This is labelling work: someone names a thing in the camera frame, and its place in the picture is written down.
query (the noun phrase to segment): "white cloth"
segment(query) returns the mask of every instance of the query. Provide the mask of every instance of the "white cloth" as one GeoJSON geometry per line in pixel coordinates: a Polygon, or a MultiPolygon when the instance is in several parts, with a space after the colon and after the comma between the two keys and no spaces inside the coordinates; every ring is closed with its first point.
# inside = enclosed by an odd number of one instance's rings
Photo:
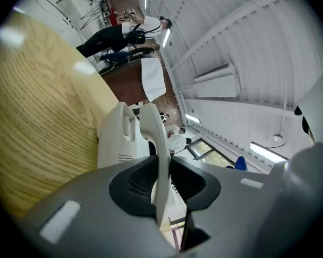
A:
{"type": "MultiPolygon", "coordinates": [[[[136,25],[137,25],[137,23],[135,23],[133,21],[123,22],[122,23],[123,36],[126,36],[128,33],[130,33],[135,28],[136,25]]],[[[152,31],[154,29],[156,29],[156,30],[153,32],[149,32],[145,35],[147,39],[152,39],[152,38],[156,37],[157,35],[159,35],[162,31],[162,26],[160,24],[160,21],[157,18],[146,16],[144,23],[138,27],[137,31],[148,32],[148,31],[152,31]]]]}
{"type": "Polygon", "coordinates": [[[172,135],[168,138],[168,148],[169,150],[174,150],[175,153],[178,153],[184,149],[187,145],[187,141],[181,135],[172,135]]]}
{"type": "Polygon", "coordinates": [[[166,136],[168,136],[168,134],[170,132],[173,132],[174,135],[177,135],[179,133],[179,127],[178,126],[175,126],[175,125],[168,125],[165,127],[165,132],[166,132],[166,136]]]}
{"type": "Polygon", "coordinates": [[[166,93],[163,68],[157,58],[141,59],[141,80],[146,97],[152,102],[166,93]]]}

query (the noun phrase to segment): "white ceiling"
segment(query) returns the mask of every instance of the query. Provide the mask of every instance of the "white ceiling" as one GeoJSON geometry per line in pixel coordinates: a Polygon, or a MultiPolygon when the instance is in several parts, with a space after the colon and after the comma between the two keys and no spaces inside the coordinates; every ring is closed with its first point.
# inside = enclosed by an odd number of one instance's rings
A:
{"type": "Polygon", "coordinates": [[[146,13],[173,21],[161,53],[181,112],[200,118],[199,128],[246,152],[251,141],[286,143],[274,149],[286,157],[310,146],[293,111],[323,72],[323,27],[305,0],[148,0],[146,13]],[[227,62],[240,84],[235,98],[180,95],[227,62]]]}

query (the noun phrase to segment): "tiled floor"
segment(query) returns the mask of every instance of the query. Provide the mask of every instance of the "tiled floor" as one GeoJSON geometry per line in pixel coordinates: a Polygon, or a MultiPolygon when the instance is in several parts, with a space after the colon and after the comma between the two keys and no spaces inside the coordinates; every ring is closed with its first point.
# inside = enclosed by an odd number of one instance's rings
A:
{"type": "MultiPolygon", "coordinates": [[[[139,9],[139,0],[110,0],[110,2],[115,7],[117,14],[124,12],[124,10],[133,8],[136,10],[136,15],[142,16],[142,12],[139,9]]],[[[145,44],[139,45],[139,47],[149,47],[152,45],[152,43],[152,40],[148,40],[145,44]]],[[[160,59],[161,64],[163,65],[166,93],[153,101],[153,103],[156,104],[159,112],[167,113],[170,115],[169,119],[165,122],[165,125],[175,124],[182,127],[183,123],[181,119],[181,113],[172,89],[170,78],[164,66],[164,61],[159,52],[156,52],[156,56],[160,59]]]]}

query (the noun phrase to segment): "wooden table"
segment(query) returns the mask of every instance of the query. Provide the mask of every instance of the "wooden table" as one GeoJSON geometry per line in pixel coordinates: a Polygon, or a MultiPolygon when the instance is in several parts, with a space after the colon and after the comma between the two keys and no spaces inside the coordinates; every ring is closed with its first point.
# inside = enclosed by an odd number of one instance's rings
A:
{"type": "Polygon", "coordinates": [[[96,128],[116,104],[75,48],[14,12],[0,29],[0,200],[7,211],[22,216],[96,169],[96,128]]]}

